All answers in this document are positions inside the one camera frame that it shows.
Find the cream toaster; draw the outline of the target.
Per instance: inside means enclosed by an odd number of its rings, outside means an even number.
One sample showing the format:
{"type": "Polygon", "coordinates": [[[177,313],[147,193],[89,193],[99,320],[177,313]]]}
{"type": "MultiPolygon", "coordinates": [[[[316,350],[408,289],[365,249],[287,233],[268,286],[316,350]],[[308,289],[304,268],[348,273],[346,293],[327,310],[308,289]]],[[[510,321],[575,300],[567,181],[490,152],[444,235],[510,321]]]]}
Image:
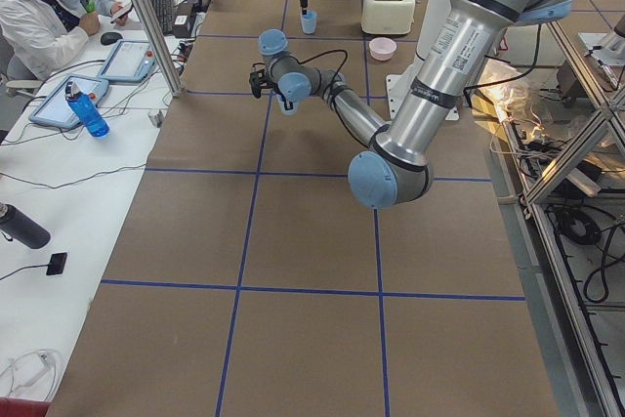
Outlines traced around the cream toaster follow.
{"type": "Polygon", "coordinates": [[[405,35],[414,23],[416,0],[363,0],[361,29],[371,35],[405,35]]]}

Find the teach pendant tablet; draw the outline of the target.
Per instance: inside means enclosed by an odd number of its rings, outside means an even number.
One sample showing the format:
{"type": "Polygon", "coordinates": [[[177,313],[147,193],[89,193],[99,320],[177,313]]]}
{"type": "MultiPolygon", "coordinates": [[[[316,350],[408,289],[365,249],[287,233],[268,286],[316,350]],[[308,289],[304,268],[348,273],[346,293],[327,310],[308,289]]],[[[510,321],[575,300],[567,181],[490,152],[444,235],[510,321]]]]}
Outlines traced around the teach pendant tablet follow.
{"type": "Polygon", "coordinates": [[[98,72],[98,77],[114,83],[139,83],[154,66],[155,55],[148,41],[119,40],[98,72]]]}
{"type": "Polygon", "coordinates": [[[62,130],[74,129],[81,123],[65,98],[65,88],[69,82],[76,84],[90,98],[93,107],[100,105],[109,88],[109,82],[105,79],[71,74],[30,113],[29,120],[32,123],[62,130]]]}

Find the aluminium frame post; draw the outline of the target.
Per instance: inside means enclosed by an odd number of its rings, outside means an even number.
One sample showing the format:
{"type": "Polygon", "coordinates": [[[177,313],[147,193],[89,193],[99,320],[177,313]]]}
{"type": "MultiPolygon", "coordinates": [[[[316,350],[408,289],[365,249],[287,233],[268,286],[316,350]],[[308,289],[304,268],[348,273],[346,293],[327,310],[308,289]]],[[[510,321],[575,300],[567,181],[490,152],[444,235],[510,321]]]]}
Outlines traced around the aluminium frame post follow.
{"type": "Polygon", "coordinates": [[[167,83],[169,91],[173,98],[177,98],[183,91],[183,84],[179,73],[174,66],[170,51],[165,42],[165,37],[157,24],[156,15],[151,7],[149,0],[131,0],[138,17],[146,32],[155,56],[160,67],[163,77],[167,83]]]}

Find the blue water bottle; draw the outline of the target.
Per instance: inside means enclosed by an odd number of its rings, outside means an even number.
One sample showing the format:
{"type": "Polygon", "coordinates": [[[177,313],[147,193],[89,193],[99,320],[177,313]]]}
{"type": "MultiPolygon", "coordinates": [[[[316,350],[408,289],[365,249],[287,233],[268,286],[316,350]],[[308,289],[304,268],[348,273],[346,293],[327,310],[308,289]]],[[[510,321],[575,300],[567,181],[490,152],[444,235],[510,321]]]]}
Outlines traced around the blue water bottle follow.
{"type": "Polygon", "coordinates": [[[84,94],[74,80],[69,80],[64,88],[65,100],[94,138],[103,138],[108,135],[109,127],[100,115],[91,99],[84,94]]]}

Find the far teach pendant tablet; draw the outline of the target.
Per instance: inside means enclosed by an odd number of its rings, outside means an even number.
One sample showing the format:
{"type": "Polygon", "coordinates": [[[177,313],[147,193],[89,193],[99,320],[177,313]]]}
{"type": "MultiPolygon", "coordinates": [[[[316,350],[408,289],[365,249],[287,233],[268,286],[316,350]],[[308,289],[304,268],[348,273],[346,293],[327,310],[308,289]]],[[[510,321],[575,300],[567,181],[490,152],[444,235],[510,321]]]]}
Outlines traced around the far teach pendant tablet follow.
{"type": "Polygon", "coordinates": [[[119,40],[98,72],[98,77],[114,83],[139,83],[154,66],[155,55],[148,41],[119,40]]]}

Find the near teach pendant tablet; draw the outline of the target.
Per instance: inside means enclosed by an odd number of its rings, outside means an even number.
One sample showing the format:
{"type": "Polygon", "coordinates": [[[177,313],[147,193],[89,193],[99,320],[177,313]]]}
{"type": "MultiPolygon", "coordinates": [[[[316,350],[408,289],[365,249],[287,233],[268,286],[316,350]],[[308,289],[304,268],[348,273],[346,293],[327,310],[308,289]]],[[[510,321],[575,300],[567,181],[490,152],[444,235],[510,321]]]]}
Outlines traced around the near teach pendant tablet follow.
{"type": "Polygon", "coordinates": [[[109,82],[105,79],[71,74],[30,113],[29,120],[32,123],[62,130],[74,129],[81,123],[65,98],[65,88],[69,82],[76,84],[90,98],[93,107],[100,105],[109,88],[109,82]]]}

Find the black water bottle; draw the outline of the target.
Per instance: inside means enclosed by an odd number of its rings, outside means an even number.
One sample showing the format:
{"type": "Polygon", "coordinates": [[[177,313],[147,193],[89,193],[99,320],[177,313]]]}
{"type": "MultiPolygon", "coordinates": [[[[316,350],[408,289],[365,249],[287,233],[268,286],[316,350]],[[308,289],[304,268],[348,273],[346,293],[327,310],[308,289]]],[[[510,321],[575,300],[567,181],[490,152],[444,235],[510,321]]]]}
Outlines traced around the black water bottle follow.
{"type": "Polygon", "coordinates": [[[46,229],[11,204],[1,204],[1,230],[31,249],[43,248],[51,239],[46,229]]]}

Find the crumpled plastic bag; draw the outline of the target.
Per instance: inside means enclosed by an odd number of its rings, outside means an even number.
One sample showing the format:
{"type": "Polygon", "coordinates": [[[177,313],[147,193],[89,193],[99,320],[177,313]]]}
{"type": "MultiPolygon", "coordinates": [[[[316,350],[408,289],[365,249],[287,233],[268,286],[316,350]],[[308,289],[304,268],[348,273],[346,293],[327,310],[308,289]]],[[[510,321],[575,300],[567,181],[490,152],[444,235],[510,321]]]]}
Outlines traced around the crumpled plastic bag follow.
{"type": "Polygon", "coordinates": [[[479,78],[480,88],[476,93],[481,93],[510,120],[537,127],[552,124],[554,116],[547,107],[547,100],[526,77],[514,80],[520,74],[503,63],[489,63],[479,78]]]}

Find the black keyboard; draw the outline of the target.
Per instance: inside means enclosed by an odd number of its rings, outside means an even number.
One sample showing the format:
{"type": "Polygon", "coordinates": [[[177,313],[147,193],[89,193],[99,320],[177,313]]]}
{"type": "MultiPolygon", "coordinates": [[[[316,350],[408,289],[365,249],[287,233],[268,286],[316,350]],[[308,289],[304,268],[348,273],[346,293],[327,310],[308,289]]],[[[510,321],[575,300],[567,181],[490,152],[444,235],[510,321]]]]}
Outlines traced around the black keyboard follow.
{"type": "Polygon", "coordinates": [[[174,0],[149,0],[155,13],[161,31],[165,35],[173,33],[174,26],[174,0]]]}

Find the pink bowl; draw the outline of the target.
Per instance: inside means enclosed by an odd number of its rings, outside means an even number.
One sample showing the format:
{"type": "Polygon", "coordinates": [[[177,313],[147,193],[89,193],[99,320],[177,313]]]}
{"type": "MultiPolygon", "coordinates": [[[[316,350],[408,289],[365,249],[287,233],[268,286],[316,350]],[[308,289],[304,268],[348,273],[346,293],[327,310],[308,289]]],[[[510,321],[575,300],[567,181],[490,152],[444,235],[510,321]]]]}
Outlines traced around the pink bowl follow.
{"type": "Polygon", "coordinates": [[[396,53],[396,48],[396,42],[388,37],[376,37],[368,43],[370,57],[379,62],[387,62],[392,59],[396,53]]]}

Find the person in white coat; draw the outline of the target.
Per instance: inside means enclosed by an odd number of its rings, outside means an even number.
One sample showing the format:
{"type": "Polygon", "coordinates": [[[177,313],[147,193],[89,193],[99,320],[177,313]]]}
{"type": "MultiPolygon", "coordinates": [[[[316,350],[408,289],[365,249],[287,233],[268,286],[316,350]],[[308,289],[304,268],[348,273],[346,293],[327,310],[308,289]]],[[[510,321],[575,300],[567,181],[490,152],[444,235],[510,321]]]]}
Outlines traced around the person in white coat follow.
{"type": "Polygon", "coordinates": [[[125,24],[122,9],[117,0],[1,0],[1,32],[14,51],[8,78],[48,79],[80,55],[101,16],[125,24]]]}

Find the black computer mouse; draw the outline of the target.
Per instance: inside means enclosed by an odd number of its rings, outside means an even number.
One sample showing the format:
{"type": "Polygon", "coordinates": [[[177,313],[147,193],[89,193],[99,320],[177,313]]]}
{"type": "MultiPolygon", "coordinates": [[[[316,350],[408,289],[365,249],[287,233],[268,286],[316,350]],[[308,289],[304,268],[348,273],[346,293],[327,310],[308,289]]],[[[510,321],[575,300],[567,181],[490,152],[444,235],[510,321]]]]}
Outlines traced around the black computer mouse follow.
{"type": "Polygon", "coordinates": [[[116,31],[109,31],[109,32],[105,32],[101,37],[100,37],[100,43],[103,46],[110,46],[115,44],[117,41],[121,40],[123,38],[122,34],[116,31]]]}

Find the light blue cup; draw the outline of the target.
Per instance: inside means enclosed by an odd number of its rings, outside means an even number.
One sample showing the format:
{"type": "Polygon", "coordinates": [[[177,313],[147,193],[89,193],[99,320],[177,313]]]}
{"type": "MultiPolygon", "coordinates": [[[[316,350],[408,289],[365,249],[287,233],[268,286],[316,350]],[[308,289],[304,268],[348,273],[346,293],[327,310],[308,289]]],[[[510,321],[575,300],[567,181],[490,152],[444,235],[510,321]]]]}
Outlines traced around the light blue cup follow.
{"type": "Polygon", "coordinates": [[[297,112],[299,103],[288,101],[282,95],[277,95],[276,99],[279,104],[279,109],[284,115],[293,115],[297,112]]]}
{"type": "Polygon", "coordinates": [[[312,35],[316,31],[317,13],[313,10],[307,10],[300,15],[301,28],[304,34],[312,35]]]}

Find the small black square device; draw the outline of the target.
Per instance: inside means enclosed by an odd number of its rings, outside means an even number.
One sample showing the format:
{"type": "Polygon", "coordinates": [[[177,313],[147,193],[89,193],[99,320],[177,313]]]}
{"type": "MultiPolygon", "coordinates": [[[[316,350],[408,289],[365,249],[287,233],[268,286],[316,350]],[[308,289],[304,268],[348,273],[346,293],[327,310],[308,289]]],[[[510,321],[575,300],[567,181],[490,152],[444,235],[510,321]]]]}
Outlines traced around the small black square device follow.
{"type": "Polygon", "coordinates": [[[64,271],[65,262],[67,259],[67,253],[54,253],[50,257],[50,261],[46,268],[47,276],[61,275],[64,271]]]}

